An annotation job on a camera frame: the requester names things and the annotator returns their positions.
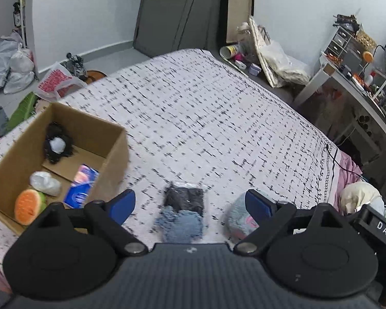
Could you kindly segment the red patterned plastic bag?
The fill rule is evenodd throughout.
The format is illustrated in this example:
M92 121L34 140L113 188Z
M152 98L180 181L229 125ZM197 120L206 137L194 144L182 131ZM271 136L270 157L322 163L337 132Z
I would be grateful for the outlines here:
M55 63L41 79L33 93L43 100L56 102L86 86L84 81L73 76L63 65Z

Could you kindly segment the white desk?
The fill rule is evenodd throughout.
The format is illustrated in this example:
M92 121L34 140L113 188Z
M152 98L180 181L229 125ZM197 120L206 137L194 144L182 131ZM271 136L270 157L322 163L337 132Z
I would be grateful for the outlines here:
M300 107L308 98L310 98L327 80L333 79L346 92L348 92L361 107L373 118L376 124L382 129L386 136L386 116L383 114L381 108L363 91L350 80L344 77L339 71L338 67L321 52L319 56L319 69L314 74L308 84L302 89L292 103L293 107Z

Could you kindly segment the paper cup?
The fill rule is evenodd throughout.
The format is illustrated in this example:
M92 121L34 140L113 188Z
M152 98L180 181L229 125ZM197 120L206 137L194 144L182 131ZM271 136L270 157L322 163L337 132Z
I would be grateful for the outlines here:
M226 60L233 59L235 56L240 54L240 45L233 44L221 47L219 50L220 57Z

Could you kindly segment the plush hamburger toy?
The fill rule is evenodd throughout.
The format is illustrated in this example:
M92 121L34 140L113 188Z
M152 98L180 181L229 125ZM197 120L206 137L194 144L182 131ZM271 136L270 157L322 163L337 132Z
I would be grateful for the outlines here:
M24 226L30 225L47 207L47 197L34 189L24 190L16 198L15 220Z

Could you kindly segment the framed board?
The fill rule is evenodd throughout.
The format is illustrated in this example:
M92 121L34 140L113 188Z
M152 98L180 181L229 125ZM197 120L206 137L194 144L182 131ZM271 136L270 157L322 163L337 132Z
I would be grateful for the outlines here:
M225 43L236 42L237 28L254 14L255 0L228 0Z

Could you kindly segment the brown cardboard box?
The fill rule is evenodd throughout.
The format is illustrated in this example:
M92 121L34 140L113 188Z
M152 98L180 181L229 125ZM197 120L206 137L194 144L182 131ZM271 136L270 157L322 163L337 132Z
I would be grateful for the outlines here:
M62 202L82 165L98 172L87 202L116 196L129 161L127 132L119 125L53 103L0 140L0 221L20 235L17 197L30 188L30 176L47 171L61 183L48 203Z

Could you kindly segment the dark grey door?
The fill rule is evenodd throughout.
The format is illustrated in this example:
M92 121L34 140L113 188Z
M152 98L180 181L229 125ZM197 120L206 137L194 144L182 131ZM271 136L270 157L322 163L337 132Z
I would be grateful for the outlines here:
M215 50L226 0L141 0L133 45L148 57L179 49Z

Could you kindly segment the blue denim plush toy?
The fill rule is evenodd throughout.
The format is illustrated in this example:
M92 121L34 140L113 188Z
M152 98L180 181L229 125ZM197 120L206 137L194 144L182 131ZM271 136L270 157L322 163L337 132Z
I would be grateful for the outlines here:
M204 222L203 217L195 211L175 211L167 206L156 218L155 226L165 243L192 243L202 238Z

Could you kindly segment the white plastic bag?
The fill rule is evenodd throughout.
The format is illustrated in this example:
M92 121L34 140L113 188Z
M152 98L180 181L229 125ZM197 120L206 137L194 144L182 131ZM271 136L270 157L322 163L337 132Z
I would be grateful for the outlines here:
M41 193L58 196L61 192L61 182L51 176L47 171L35 171L30 175L30 185Z
M4 94L18 93L27 88L34 80L32 52L19 45L10 59L9 74L6 77Z

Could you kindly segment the grey plastic bag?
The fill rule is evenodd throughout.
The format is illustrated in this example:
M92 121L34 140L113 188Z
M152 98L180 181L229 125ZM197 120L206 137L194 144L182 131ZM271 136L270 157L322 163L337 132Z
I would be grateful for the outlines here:
M11 32L8 36L0 38L0 89L5 85L5 80L10 68L10 59L17 52L22 38L16 31Z

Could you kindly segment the beige tote bag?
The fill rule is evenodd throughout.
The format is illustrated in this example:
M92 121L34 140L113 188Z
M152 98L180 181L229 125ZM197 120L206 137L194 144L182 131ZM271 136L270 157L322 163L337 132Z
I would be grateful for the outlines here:
M269 85L272 88L283 87L285 83L307 85L312 78L310 67L288 56L278 42L269 40L267 44L253 16L249 16L248 25L253 48Z

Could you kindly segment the blue tissue pack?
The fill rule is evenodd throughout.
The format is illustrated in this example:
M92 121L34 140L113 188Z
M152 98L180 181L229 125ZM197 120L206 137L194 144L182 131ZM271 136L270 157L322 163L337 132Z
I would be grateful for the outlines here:
M73 209L83 208L98 176L97 170L85 164L80 165L64 198L64 203Z

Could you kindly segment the grey pink fuzzy slipper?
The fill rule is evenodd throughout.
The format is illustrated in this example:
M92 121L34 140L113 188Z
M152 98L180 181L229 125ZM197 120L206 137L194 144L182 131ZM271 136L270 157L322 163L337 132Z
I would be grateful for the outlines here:
M245 193L240 195L227 212L226 226L230 237L234 241L240 241L259 227L256 221L248 213L245 206Z

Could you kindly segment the cream pillow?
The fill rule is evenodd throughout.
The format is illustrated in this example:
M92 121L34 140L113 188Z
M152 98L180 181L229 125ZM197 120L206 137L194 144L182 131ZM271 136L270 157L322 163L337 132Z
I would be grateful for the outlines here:
M357 181L350 183L340 193L339 210L343 215L359 212L364 205L370 205L375 211L384 214L384 202L381 193L370 183Z

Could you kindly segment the green leaf mat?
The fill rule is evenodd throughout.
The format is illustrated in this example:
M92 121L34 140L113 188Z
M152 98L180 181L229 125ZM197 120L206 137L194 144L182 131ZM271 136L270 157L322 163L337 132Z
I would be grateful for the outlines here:
M37 112L37 103L40 100L41 98L35 95L33 92L28 93L26 97L19 103L12 116L10 116L9 121L7 122L7 131L12 131L20 123L35 115Z

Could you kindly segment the white patterned bed cover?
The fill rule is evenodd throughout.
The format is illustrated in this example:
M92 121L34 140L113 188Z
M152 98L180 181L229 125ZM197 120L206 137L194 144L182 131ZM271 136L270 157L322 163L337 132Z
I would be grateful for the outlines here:
M226 211L250 188L301 209L335 204L340 151L271 91L218 61L183 49L117 71L59 102L127 132L129 161L118 193L136 206L125 229L146 246L164 189L204 189L204 243L228 243ZM0 221L0 264L19 235Z

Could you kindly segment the black packaged cloth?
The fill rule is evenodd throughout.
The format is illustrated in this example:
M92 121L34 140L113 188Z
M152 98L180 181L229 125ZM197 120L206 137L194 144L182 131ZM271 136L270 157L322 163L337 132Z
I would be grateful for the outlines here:
M197 186L177 186L171 183L164 191L164 205L174 211L192 211L204 214L204 190Z

